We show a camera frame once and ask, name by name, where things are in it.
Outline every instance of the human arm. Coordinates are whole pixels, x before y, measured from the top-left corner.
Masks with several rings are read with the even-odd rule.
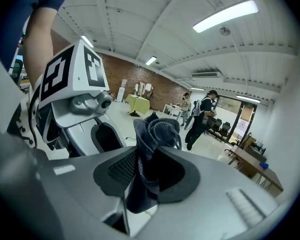
[[[23,42],[23,62],[33,88],[54,55],[51,28],[57,11],[64,1],[44,0],[40,2],[38,9],[32,13],[28,21]]]
[[[54,55],[51,27],[56,14],[56,9],[41,7],[28,21],[23,41],[23,62],[32,88],[35,88],[37,79],[45,72],[48,61]]]
[[[215,113],[209,111],[204,111],[204,114],[207,115],[208,117],[215,116]]]

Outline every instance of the sticker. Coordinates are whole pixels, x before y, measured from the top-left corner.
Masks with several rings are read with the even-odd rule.
[[[86,77],[89,86],[106,87],[100,59],[87,47],[83,47]]]
[[[41,101],[67,87],[74,47],[69,47],[46,65],[42,80]]]

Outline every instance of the wooden table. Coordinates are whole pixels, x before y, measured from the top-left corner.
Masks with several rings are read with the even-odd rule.
[[[270,188],[271,185],[274,185],[276,188],[278,188],[281,192],[284,191],[284,188],[282,187],[280,180],[278,179],[278,176],[276,173],[271,170],[269,167],[267,169],[264,169],[260,165],[260,161],[255,159],[252,155],[238,147],[237,145],[233,146],[229,152],[234,155],[234,158],[228,163],[228,165],[231,165],[236,158],[239,158],[242,163],[238,164],[235,168],[239,169],[243,164],[247,163],[260,174],[259,179],[257,180],[257,184],[260,183],[261,177],[264,177],[265,180],[260,184],[261,187],[264,187],[266,184],[266,181],[269,181],[270,184],[265,187],[266,190]]]

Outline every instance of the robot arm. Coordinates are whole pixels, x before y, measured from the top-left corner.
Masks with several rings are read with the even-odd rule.
[[[38,88],[36,126],[51,150],[86,156],[126,146],[106,115],[113,99],[102,59],[83,40],[48,62]]]

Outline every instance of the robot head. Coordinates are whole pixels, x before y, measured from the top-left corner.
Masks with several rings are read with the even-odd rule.
[[[82,94],[96,97],[108,90],[102,59],[80,39],[57,53],[46,65],[39,109],[54,101]]]

